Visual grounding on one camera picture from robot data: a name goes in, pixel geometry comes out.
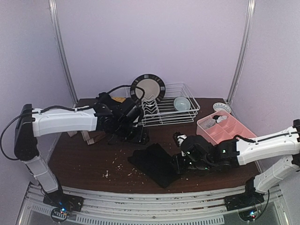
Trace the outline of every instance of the robotic arm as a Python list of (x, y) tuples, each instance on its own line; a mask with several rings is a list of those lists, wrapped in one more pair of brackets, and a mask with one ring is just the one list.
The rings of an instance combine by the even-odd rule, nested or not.
[(285, 155), (267, 171), (249, 179), (244, 193), (225, 197), (228, 211), (242, 209), (253, 206), (255, 200), (264, 202), (263, 195), (272, 186), (300, 169), (299, 133), (300, 120), (294, 120), (292, 127), (278, 133), (251, 139), (236, 136), (216, 146), (199, 135), (175, 133), (173, 138), (181, 154), (173, 156), (173, 164), (178, 173), (187, 169), (223, 172), (256, 160)]
[(65, 108), (53, 106), (33, 109), (23, 107), (15, 129), (15, 156), (24, 162), (44, 190), (44, 203), (56, 206), (63, 214), (80, 211), (83, 198), (64, 194), (55, 175), (37, 149), (37, 137), (67, 131), (105, 131), (125, 141), (145, 144), (149, 140), (147, 129), (135, 126), (143, 117), (143, 111), (131, 98), (111, 109), (97, 102), (93, 106)]

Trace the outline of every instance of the pink compartment box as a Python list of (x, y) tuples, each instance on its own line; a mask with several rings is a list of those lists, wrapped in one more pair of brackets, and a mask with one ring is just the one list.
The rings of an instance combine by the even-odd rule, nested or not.
[[(199, 124), (215, 115), (227, 116), (228, 118), (214, 126), (204, 130)], [(246, 138), (256, 137), (247, 127), (234, 118), (231, 114), (225, 111), (215, 112), (207, 117), (197, 121), (197, 135), (201, 135), (213, 145), (219, 144), (221, 141), (232, 139), (236, 135), (241, 135)]]

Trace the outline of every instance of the black-rimmed plate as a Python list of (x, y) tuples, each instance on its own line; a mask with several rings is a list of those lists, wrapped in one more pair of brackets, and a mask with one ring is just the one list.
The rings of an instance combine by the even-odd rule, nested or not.
[(137, 101), (143, 95), (143, 92), (136, 87), (140, 87), (145, 90), (144, 98), (146, 99), (154, 96), (156, 101), (160, 102), (165, 96), (165, 83), (154, 74), (144, 74), (133, 81), (130, 87), (130, 96), (134, 101)]

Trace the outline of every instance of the table surface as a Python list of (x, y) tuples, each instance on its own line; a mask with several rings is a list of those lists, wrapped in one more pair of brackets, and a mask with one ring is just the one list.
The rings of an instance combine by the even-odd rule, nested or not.
[[(81, 99), (79, 106), (90, 105), (94, 99)], [(150, 142), (159, 143), (170, 155), (180, 153), (172, 138), (177, 131), (195, 135), (196, 121), (213, 113), (215, 102), (224, 102), (220, 98), (197, 98), (201, 109), (193, 123), (148, 127)], [(95, 191), (116, 193), (163, 194), (186, 193), (242, 186), (259, 172), (255, 163), (241, 166), (224, 173), (211, 173), (197, 176), (188, 172), (181, 179), (163, 189), (145, 174), (135, 169), (127, 161), (134, 150), (144, 149), (145, 145), (127, 142), (108, 144), (109, 137), (100, 142), (87, 145), (80, 133), (69, 137), (63, 133), (53, 151), (49, 167), (63, 186)]]

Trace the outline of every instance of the metal pole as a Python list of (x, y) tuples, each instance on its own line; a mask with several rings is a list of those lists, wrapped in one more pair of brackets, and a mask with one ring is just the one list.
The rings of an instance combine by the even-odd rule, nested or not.
[(240, 79), (240, 75), (242, 72), (242, 68), (244, 65), (244, 57), (246, 54), (246, 48), (249, 42), (249, 36), (250, 36), (250, 30), (252, 26), (252, 21), (253, 21), (253, 14), (254, 14), (254, 8), (255, 8), (255, 1), (256, 0), (249, 0), (248, 1), (248, 10), (247, 10), (247, 16), (246, 16), (246, 23), (245, 23), (245, 28), (244, 28), (244, 35), (243, 35), (243, 40), (240, 48), (240, 55), (238, 59), (238, 63), (235, 69), (233, 81), (231, 84), (231, 88), (229, 91), (228, 99), (227, 102), (229, 105), (232, 104), (233, 97), (235, 95), (237, 85)]
[(54, 26), (54, 31), (55, 31), (55, 35), (56, 35), (57, 44), (58, 44), (58, 49), (60, 52), (60, 58), (61, 58), (62, 65), (63, 65), (64, 71), (65, 71), (67, 85), (68, 85), (69, 92), (71, 94), (73, 103), (75, 104), (78, 102), (78, 98), (77, 98), (74, 84), (73, 84), (73, 81), (71, 78), (65, 49), (64, 49), (63, 42), (62, 42), (62, 37), (61, 37), (61, 32), (60, 32), (60, 23), (59, 23), (59, 18), (58, 18), (58, 14), (57, 14), (57, 8), (56, 8), (56, 0), (49, 0), (49, 6), (50, 6), (51, 19), (52, 19), (52, 23)]

